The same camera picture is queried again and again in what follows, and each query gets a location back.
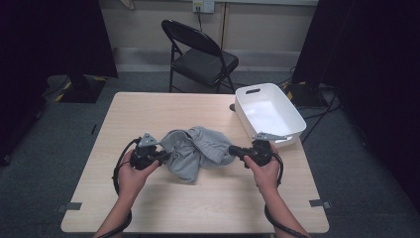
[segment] person's left hand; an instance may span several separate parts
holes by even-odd
[[[130,166],[130,158],[133,153],[133,150],[129,151],[123,158],[118,173],[118,181],[120,185],[120,194],[119,196],[135,198],[142,190],[143,186],[146,183],[148,176],[158,167],[158,161],[155,161],[153,164],[148,166],[142,171],[136,170]]]

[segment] forearm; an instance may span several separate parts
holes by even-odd
[[[122,225],[126,221],[135,200],[135,197],[118,197],[117,201],[115,202],[102,225],[99,227],[98,231],[95,233],[94,237],[104,235]]]
[[[281,198],[277,190],[272,189],[272,190],[262,191],[262,197],[266,203],[269,214],[277,223],[280,223],[292,230],[295,230],[309,237],[309,234],[296,220],[293,213],[291,213],[291,211],[288,209],[286,203]],[[275,226],[274,226],[274,230],[275,230],[275,235],[278,238],[294,237],[284,232],[283,230],[278,229]]]

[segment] table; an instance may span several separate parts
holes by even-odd
[[[229,109],[235,95],[119,92],[115,95],[71,202],[61,229],[95,232],[117,199],[111,176],[126,145],[149,132],[160,140],[173,129],[203,126],[220,131],[234,145],[250,147],[251,140],[237,114]],[[279,149],[284,161],[280,194],[311,233],[329,224],[305,153],[299,142]],[[133,206],[132,233],[273,233],[263,215],[253,174],[239,159],[224,168],[200,169],[195,183],[179,180],[165,165],[158,168]]]

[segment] person's right arm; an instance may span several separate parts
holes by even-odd
[[[274,153],[277,150],[274,146],[271,146]],[[277,176],[279,171],[279,163],[275,158],[265,166],[259,167],[250,157],[244,157],[245,162],[254,173],[254,179],[256,180],[257,186],[259,187],[262,198],[268,208],[269,214],[272,218],[292,230],[295,230],[303,235],[309,237],[309,234],[296,220],[293,213],[289,210],[284,200],[281,198],[277,190]],[[295,237],[286,233],[274,226],[276,237]]]

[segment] chair backrest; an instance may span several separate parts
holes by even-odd
[[[175,46],[175,41],[178,41],[214,57],[220,57],[222,55],[222,51],[217,43],[203,32],[172,20],[163,20],[161,27]]]

